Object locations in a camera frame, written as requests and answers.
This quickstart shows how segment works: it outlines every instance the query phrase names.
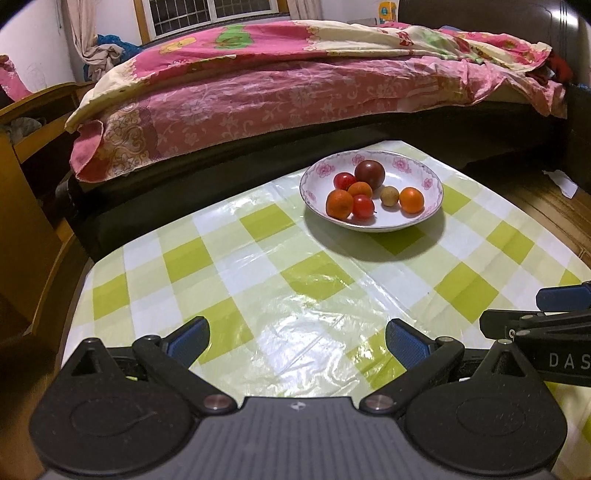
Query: bowl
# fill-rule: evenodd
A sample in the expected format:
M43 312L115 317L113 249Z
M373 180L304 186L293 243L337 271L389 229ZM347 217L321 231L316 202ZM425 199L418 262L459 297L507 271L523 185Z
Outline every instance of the bowl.
M326 197L335 189L333 179L337 173L354 174L355 167L364 160L375 160L386 171L384 184L374 191L374 216L369 219L337 220L326 214ZM400 204L385 207L379 199L381 189L392 186L401 192L414 187L425 197L424 209L411 215L401 210ZM300 182L300 194L310 210L329 222L361 232L392 232L416 225L432 217L441 208L443 185L439 177L426 165L412 158L380 150L350 150L319 160L306 170Z

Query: table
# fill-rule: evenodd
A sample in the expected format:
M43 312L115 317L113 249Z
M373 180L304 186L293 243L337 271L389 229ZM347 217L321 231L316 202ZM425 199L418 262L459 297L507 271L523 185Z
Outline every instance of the table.
M368 235L307 210L299 171L200 210L111 253L89 273L67 358L89 336L108 346L165 336L195 315L211 343L191 370L240 403L245 395L350 395L357 403L404 372L384 329L399 317L469 348L491 309L536 309L542 287L591 271L515 206L399 141L444 183L442 210L398 232ZM556 472L591 472L591 390L550 385L569 420Z

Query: pink bedspread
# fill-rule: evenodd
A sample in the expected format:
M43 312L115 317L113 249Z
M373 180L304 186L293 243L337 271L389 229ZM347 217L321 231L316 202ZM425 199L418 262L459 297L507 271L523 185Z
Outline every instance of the pink bedspread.
M490 33L456 33L418 25L403 29L364 27L327 20L227 25L193 32L156 45L117 65L84 95L66 122L74 132L105 109L171 85L256 69L283 61L330 57L394 59L436 57L499 65L527 73L544 64L552 48Z
M521 92L542 115L566 116L562 85L543 87L488 62L428 56L287 61L170 87L110 108L81 127L71 164L79 180L97 183L270 131L373 113L473 105L503 84Z

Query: dark headboard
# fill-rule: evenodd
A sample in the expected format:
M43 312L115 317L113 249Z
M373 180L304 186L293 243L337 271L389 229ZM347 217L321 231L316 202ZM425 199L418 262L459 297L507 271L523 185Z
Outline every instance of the dark headboard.
M400 0L399 21L428 28L508 33L544 42L579 71L578 15L563 0Z

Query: wooden cabinet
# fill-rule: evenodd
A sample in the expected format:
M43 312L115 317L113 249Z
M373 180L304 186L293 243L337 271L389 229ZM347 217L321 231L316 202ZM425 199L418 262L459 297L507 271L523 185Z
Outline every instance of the wooden cabinet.
M46 124L12 145L0 131L0 362L57 353L72 295L87 256L51 204L68 172L74 136L64 123L86 85L47 89L0 110Z

